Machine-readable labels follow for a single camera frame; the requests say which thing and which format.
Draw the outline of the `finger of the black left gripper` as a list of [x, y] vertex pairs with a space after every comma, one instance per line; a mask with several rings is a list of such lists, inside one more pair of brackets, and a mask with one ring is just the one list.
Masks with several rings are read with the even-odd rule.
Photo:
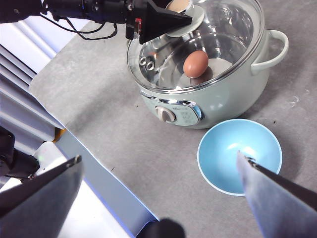
[[168, 10], [166, 7], [169, 3], [170, 0], [138, 1], [138, 18], [141, 19], [140, 44], [192, 23], [192, 17]]

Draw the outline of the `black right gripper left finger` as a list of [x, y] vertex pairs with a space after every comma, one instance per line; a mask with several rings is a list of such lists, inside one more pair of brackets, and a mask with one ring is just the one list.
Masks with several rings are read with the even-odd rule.
[[81, 156], [0, 194], [2, 238], [56, 238], [78, 194]]

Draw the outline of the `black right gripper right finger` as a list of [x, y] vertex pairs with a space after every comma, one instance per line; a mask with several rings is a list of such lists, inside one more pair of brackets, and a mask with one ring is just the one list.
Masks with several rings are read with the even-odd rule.
[[243, 191], [265, 238], [315, 238], [317, 194], [237, 153]]

